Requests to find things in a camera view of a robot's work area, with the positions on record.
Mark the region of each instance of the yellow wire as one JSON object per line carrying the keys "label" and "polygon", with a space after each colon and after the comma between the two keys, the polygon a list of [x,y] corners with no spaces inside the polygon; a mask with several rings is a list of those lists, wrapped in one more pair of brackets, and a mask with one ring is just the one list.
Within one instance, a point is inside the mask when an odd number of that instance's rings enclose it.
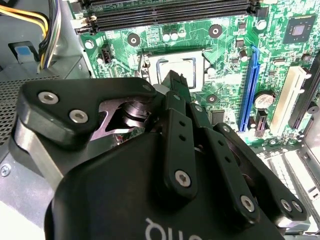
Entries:
{"label": "yellow wire", "polygon": [[43,64],[44,64],[44,60],[45,60],[45,54],[43,53],[42,55],[41,55],[41,62],[40,62],[40,68],[41,69],[43,69]]}
{"label": "yellow wire", "polygon": [[47,36],[47,32],[46,32],[46,29],[45,29],[44,25],[41,22],[37,21],[37,20],[34,20],[32,18],[28,18],[28,17],[25,17],[25,16],[21,16],[21,15],[18,15],[18,14],[15,14],[15,13],[3,10],[3,9],[0,9],[0,13],[8,15],[10,17],[14,17],[16,19],[20,19],[20,20],[24,20],[24,21],[27,21],[27,22],[30,22],[30,23],[37,24],[38,26],[40,26],[40,28],[42,30],[43,37],[45,38]]}
{"label": "yellow wire", "polygon": [[24,15],[28,15],[28,16],[32,16],[32,17],[41,19],[44,22],[45,32],[46,33],[48,32],[49,25],[48,25],[47,19],[44,16],[42,16],[42,15],[40,15],[38,13],[30,12],[30,11],[24,11],[24,10],[20,10],[20,9],[14,9],[14,8],[7,7],[7,6],[2,6],[2,5],[0,5],[0,9],[3,9],[4,11],[8,11],[8,12],[11,12],[11,13],[24,14]]}

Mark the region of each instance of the white pci slot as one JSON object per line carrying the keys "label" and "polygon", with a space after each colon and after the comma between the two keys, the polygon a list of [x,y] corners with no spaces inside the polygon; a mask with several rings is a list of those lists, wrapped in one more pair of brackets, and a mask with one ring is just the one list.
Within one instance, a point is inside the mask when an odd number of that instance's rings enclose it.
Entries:
{"label": "white pci slot", "polygon": [[273,135],[281,136],[298,99],[307,73],[300,66],[291,66],[286,76],[282,92],[276,106],[270,130]]}

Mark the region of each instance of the mesh panel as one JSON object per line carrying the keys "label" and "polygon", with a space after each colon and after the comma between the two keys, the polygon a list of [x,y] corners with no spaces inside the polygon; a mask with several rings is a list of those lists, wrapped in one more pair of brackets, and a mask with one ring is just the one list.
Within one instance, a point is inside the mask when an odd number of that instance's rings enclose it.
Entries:
{"label": "mesh panel", "polygon": [[32,80],[57,79],[58,76],[29,78],[16,81],[0,81],[0,146],[10,137],[15,123],[16,102],[22,84]]}

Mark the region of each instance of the blue pcie slot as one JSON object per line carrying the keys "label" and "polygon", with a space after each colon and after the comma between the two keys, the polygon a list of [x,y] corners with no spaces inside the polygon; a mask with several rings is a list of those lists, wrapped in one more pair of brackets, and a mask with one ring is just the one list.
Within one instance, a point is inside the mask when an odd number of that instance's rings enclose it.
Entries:
{"label": "blue pcie slot", "polygon": [[252,57],[248,66],[248,73],[246,75],[244,94],[238,120],[238,127],[240,133],[245,132],[248,127],[248,121],[254,103],[254,96],[260,72],[260,64],[258,63],[260,51],[257,49],[256,46],[252,45],[251,48]]}

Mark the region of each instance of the screw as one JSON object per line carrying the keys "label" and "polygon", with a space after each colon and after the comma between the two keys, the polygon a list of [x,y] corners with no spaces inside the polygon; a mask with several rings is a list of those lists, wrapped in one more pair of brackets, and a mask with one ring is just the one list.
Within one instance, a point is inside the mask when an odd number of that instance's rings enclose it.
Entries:
{"label": "screw", "polygon": [[93,49],[95,44],[93,41],[87,40],[87,41],[85,41],[84,46],[86,49]]}
{"label": "screw", "polygon": [[302,213],[302,208],[298,203],[296,203],[295,201],[292,201],[292,204],[300,213]]}
{"label": "screw", "polygon": [[223,126],[222,128],[223,128],[223,130],[225,130],[227,133],[230,133],[230,129],[229,129],[227,126]]}
{"label": "screw", "polygon": [[44,103],[44,104],[56,104],[57,102],[59,102],[59,98],[57,95],[55,95],[52,92],[49,91],[42,91],[38,94],[38,98],[39,100]]}
{"label": "screw", "polygon": [[1,167],[1,176],[7,177],[11,172],[11,166],[9,164],[5,164]]}
{"label": "screw", "polygon": [[175,99],[181,100],[181,98],[178,95],[174,94],[173,96],[175,97]]}
{"label": "screw", "polygon": [[240,200],[245,209],[247,209],[250,213],[255,211],[255,205],[249,197],[242,195]]}
{"label": "screw", "polygon": [[219,29],[218,28],[215,28],[215,29],[213,29],[213,34],[218,34],[219,33]]}
{"label": "screw", "polygon": [[292,212],[292,208],[286,200],[281,199],[281,203],[282,203],[282,206],[285,208],[285,210],[287,210],[288,212]]}
{"label": "screw", "polygon": [[196,105],[196,106],[195,106],[195,109],[197,109],[199,112],[202,112],[202,111],[203,111],[202,107],[200,107],[199,105]]}
{"label": "screw", "polygon": [[185,188],[190,187],[191,185],[191,179],[189,177],[189,175],[181,170],[178,170],[175,172],[175,180],[182,186]]}
{"label": "screw", "polygon": [[142,87],[148,91],[151,91],[151,88],[148,85],[142,85]]}
{"label": "screw", "polygon": [[72,110],[69,113],[69,117],[72,121],[74,121],[76,124],[85,124],[88,122],[88,115],[81,110]]}

